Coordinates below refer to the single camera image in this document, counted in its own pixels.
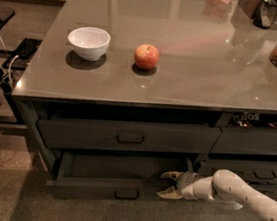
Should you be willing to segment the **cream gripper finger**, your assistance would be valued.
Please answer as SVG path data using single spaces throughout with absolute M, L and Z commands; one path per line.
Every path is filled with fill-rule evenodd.
M 176 189 L 175 186 L 170 186 L 169 188 L 157 192 L 157 195 L 160 198 L 164 198 L 164 199 L 174 199 L 174 200 L 178 200 L 182 198 L 181 193 Z
M 176 172 L 176 171 L 167 171 L 164 172 L 162 175 L 160 175 L 161 179 L 172 179 L 175 180 L 176 182 L 182 178 L 183 173 L 182 172 Z

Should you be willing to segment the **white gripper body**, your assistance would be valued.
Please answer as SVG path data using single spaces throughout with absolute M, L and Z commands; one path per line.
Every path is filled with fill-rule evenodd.
M 177 190 L 184 199 L 210 200 L 214 197 L 212 177 L 183 172 L 177 180 Z

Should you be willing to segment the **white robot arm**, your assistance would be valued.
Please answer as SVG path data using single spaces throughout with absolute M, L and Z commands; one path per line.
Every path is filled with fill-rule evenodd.
M 207 200 L 231 211 L 246 207 L 261 221 L 277 221 L 277 201 L 250 187 L 230 170 L 221 169 L 211 177 L 192 171 L 170 171 L 161 179 L 172 179 L 175 184 L 157 192 L 160 198 Z

